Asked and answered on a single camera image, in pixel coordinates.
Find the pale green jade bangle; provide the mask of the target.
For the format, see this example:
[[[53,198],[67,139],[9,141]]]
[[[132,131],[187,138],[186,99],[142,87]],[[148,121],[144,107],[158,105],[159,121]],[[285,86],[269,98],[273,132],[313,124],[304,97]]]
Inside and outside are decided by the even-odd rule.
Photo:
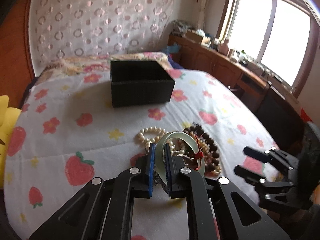
[[[157,142],[155,148],[155,165],[156,172],[162,180],[162,187],[167,194],[171,192],[171,186],[176,188],[177,175],[182,168],[185,168],[184,160],[177,155],[171,155],[171,145],[167,145],[167,142],[181,140],[185,143],[193,153],[197,152],[198,146],[196,141],[189,135],[183,132],[170,132]]]

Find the black jewelry box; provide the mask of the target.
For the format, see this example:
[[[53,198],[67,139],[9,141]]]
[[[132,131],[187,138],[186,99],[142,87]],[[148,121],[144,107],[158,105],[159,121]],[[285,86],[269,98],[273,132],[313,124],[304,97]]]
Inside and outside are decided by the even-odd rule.
[[[114,108],[169,102],[175,80],[151,60],[111,61],[110,81]]]

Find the long wooden sideboard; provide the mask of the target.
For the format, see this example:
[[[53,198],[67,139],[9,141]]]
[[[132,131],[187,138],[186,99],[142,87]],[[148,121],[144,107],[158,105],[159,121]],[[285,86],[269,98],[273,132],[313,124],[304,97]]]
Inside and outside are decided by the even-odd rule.
[[[168,45],[174,44],[181,46],[178,55],[173,57],[175,62],[185,69],[207,72],[224,86],[230,87],[259,120],[279,116],[311,121],[297,100],[286,96],[270,79],[264,80],[246,67],[188,38],[170,35]]]

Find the strawberry flower print bedsheet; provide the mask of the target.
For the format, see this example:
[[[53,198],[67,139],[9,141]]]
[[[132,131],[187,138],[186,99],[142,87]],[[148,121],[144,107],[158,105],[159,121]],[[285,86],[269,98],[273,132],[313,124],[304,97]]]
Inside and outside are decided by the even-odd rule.
[[[113,108],[109,72],[53,76],[37,84],[17,120],[5,162],[4,198],[10,225],[29,236],[84,184],[110,179],[144,153],[144,128],[180,131],[200,124],[218,146],[222,175],[253,201],[236,165],[274,180],[277,171],[243,154],[275,145],[254,114],[223,84],[195,70],[171,70],[169,102]]]

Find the pink bottle on sideboard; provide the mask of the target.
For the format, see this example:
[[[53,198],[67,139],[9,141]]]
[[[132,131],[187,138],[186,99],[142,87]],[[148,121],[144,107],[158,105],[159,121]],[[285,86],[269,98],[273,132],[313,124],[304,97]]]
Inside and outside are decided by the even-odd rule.
[[[225,55],[227,56],[228,55],[228,52],[229,52],[229,39],[225,39],[223,42],[220,43],[220,46],[219,46],[219,53],[221,53],[222,55]]]

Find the dark blue blanket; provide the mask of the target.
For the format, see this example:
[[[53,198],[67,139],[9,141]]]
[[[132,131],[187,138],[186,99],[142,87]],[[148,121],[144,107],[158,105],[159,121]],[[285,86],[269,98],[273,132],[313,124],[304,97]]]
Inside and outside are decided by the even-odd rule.
[[[171,64],[172,68],[174,69],[184,69],[179,63],[175,62],[171,56],[171,54],[168,55],[168,61]]]

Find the yellow striped plush toy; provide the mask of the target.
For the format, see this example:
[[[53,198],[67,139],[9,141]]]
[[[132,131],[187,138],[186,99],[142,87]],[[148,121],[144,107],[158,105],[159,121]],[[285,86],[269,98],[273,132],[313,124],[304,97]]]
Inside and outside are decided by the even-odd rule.
[[[9,146],[11,134],[15,127],[18,117],[20,116],[21,110],[9,107],[9,97],[7,95],[3,95],[0,97],[0,111],[1,111],[1,189],[3,189],[4,185],[4,170],[5,170],[5,160],[7,155],[7,148]]]

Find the floral quilt at bedhead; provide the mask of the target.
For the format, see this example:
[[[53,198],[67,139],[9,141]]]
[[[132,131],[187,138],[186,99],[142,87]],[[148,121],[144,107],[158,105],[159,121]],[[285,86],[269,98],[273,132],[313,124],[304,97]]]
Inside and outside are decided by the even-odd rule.
[[[75,76],[83,73],[106,72],[110,70],[112,61],[156,61],[165,70],[171,70],[173,67],[169,62],[169,57],[163,52],[142,52],[135,54],[114,54],[87,57],[67,57],[52,61],[48,64],[40,77],[38,83],[42,83],[56,77]]]

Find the cardboard box on sideboard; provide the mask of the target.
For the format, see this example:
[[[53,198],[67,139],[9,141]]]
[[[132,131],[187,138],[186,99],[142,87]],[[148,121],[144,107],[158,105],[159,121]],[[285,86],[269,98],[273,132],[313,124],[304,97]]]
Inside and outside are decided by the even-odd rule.
[[[187,30],[185,33],[185,37],[194,41],[195,43],[201,44],[203,41],[203,36],[191,31],[191,30]]]

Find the wooden wardrobe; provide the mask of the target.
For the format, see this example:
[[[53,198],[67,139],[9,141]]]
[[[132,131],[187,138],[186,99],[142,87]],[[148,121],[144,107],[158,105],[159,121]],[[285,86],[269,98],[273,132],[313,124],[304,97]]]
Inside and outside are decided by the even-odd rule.
[[[16,0],[1,23],[1,95],[21,108],[27,86],[35,78],[29,49],[31,0]]]

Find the pink circle pattern curtain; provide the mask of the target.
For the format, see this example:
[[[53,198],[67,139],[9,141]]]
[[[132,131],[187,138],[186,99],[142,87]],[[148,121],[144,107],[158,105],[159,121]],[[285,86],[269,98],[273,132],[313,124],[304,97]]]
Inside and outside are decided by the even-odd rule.
[[[157,48],[173,0],[31,0],[33,63]]]

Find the window with brown frame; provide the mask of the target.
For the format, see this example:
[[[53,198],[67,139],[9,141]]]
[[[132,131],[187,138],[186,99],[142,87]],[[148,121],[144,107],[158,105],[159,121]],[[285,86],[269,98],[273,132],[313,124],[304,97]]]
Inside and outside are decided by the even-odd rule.
[[[305,0],[226,0],[217,36],[249,57],[276,87],[300,96],[318,46]]]

